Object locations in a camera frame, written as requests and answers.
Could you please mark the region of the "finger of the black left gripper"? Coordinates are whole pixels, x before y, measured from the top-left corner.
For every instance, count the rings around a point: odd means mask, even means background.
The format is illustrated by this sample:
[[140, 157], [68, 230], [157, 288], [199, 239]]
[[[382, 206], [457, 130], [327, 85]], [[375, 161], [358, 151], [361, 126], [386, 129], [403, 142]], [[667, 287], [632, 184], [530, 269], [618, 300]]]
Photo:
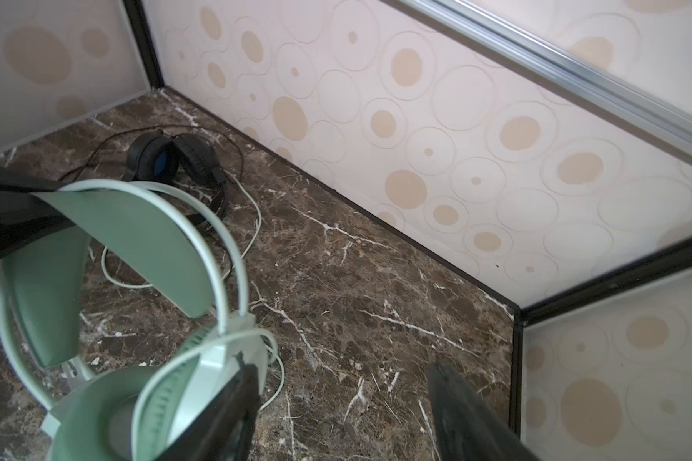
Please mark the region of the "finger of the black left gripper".
[[35, 194], [54, 192], [61, 182], [0, 166], [0, 259], [73, 223]]

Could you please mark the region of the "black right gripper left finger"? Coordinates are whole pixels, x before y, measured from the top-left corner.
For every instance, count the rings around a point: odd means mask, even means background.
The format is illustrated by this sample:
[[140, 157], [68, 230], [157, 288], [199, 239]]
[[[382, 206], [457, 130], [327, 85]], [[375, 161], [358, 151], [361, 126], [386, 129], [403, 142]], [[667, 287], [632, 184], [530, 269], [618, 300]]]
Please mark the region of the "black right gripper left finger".
[[246, 364], [188, 429], [158, 457], [169, 461], [246, 461], [261, 408], [258, 369]]

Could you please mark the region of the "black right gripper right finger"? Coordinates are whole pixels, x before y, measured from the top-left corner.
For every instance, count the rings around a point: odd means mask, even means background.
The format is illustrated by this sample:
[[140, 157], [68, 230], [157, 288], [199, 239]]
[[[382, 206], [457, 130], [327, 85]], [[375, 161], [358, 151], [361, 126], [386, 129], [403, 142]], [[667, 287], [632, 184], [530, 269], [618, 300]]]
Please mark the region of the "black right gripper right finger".
[[429, 366], [428, 390], [442, 460], [537, 459], [450, 364]]

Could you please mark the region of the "mint green headphones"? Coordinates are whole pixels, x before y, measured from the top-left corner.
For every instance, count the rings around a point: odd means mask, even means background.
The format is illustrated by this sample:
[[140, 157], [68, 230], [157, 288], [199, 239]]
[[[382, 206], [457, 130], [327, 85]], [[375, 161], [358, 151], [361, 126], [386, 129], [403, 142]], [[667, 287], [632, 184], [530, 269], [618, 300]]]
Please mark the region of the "mint green headphones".
[[35, 195], [73, 226], [0, 259], [0, 342], [44, 408], [48, 459], [160, 460], [246, 364], [263, 407], [278, 344], [213, 212], [154, 182]]

